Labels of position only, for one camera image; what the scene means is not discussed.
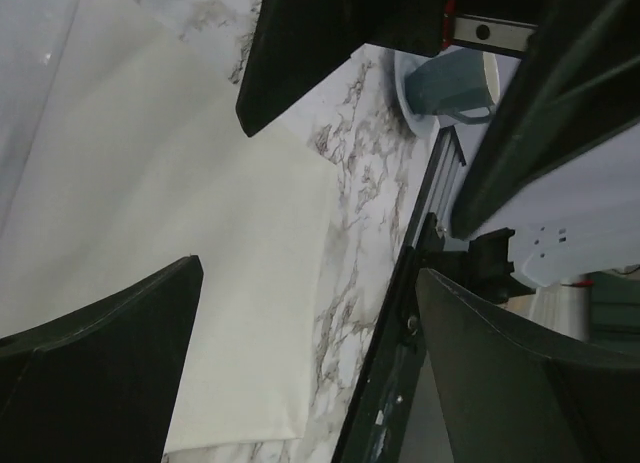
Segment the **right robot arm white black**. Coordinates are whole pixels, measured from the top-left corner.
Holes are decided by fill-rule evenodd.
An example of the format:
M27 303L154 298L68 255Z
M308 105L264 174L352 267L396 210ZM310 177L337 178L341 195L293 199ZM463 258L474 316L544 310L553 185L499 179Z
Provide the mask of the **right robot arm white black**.
M425 202L493 302L639 260L639 0L262 0L236 113L255 135L361 46L437 137Z

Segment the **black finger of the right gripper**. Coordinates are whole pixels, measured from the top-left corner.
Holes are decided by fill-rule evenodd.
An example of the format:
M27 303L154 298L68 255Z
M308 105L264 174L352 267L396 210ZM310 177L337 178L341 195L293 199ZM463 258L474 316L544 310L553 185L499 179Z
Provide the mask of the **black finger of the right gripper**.
M423 56L443 43L449 0L262 0L236 102L254 136L365 44Z
M639 121L639 0L547 0L450 213L475 233L521 190Z

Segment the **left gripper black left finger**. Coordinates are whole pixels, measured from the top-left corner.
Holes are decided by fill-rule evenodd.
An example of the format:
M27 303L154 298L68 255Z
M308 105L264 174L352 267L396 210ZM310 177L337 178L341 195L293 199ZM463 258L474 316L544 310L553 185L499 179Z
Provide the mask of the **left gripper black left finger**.
M2 338L2 461L161 461L202 283L184 257Z

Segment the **white cloth napkin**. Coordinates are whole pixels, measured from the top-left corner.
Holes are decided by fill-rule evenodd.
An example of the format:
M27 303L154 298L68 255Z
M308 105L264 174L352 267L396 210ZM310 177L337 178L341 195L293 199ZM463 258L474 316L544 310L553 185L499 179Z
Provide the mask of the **white cloth napkin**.
M299 439L335 167L133 0L79 0L1 233L1 331L196 255L204 284L165 450Z

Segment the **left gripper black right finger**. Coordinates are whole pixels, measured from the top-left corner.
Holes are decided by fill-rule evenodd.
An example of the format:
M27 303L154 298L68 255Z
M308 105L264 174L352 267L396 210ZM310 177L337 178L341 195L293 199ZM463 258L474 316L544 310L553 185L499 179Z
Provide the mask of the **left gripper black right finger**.
M455 461L638 461L638 357L549 330L432 269L415 288Z

